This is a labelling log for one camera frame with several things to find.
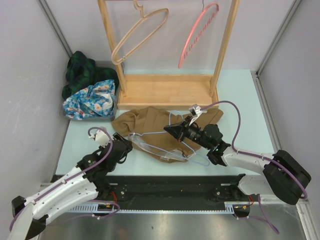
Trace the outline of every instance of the beige plastic hanger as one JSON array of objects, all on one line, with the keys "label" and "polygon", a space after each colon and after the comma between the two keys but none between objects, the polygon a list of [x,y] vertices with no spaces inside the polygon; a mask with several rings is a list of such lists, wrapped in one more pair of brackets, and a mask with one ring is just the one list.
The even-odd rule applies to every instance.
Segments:
[{"label": "beige plastic hanger", "polygon": [[[147,15],[144,14],[144,6],[138,5],[138,0],[133,0],[134,8],[140,11],[140,20],[124,35],[124,37],[121,39],[121,41],[118,43],[118,45],[115,47],[115,49],[112,52],[111,60],[113,64],[119,65],[124,60],[126,60],[127,57],[129,57],[132,53],[134,53],[138,48],[140,48],[153,34],[156,33],[167,21],[168,15],[169,15],[169,9],[168,8],[161,8],[156,11],[153,11]],[[122,58],[116,59],[117,53],[119,49],[122,47],[122,45],[126,42],[126,40],[129,38],[129,36],[147,19],[152,17],[153,15],[156,15],[158,13],[165,13],[165,18],[163,22],[153,31],[151,32],[145,39],[143,39],[137,46],[135,46],[132,50],[130,50],[127,54],[125,54]]]}]

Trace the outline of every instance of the gray bin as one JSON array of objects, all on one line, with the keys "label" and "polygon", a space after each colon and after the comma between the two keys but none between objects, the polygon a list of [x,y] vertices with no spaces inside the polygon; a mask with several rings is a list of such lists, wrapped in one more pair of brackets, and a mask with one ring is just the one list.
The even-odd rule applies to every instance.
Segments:
[{"label": "gray bin", "polygon": [[[103,62],[96,62],[96,65],[98,67],[102,67],[102,68],[110,68],[110,69],[116,69],[116,66],[111,62],[111,61],[103,61]],[[124,63],[121,63],[122,66],[122,71],[125,70],[125,65]],[[112,109],[112,114],[110,116],[91,116],[91,117],[87,117],[85,119],[82,120],[78,120],[78,119],[73,119],[70,117],[66,116],[66,112],[63,108],[63,106],[61,106],[61,115],[64,116],[65,118],[71,120],[71,121],[90,121],[90,122],[112,122],[113,120],[115,120],[116,118],[116,113],[118,110],[118,100],[119,100],[119,95],[120,95],[120,91],[121,91],[121,86],[119,83],[119,86],[117,88],[117,90],[115,91],[115,98],[114,98],[114,102],[113,102],[113,109]]]}]

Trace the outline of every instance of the wooden frame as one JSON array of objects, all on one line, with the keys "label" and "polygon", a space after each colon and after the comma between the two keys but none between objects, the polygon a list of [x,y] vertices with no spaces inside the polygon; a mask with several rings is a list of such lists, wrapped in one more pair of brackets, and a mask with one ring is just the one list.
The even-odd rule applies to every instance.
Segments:
[{"label": "wooden frame", "polygon": [[[97,0],[111,52],[116,48],[115,36],[105,0]],[[240,0],[232,0],[214,74],[126,74],[121,65],[116,72],[121,85],[120,110],[149,106],[167,110],[187,110],[193,104],[207,106],[217,102],[217,82],[227,51]]]}]

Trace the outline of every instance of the floral fabric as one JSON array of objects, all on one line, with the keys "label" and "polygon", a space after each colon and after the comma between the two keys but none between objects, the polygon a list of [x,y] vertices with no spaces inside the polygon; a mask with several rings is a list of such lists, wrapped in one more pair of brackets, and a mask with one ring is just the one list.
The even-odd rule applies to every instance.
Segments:
[{"label": "floral fabric", "polygon": [[89,117],[108,117],[115,101],[114,80],[90,85],[68,97],[62,104],[66,116],[76,120]]}]

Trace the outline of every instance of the wooden base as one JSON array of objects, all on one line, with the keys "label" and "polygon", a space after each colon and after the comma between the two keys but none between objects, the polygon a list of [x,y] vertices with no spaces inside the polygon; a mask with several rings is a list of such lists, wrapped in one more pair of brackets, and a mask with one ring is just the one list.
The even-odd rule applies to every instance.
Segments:
[{"label": "wooden base", "polygon": [[218,101],[217,89],[210,96],[211,77],[209,74],[127,74],[127,92],[120,93],[118,109],[152,106],[188,110],[194,104],[205,107]]}]

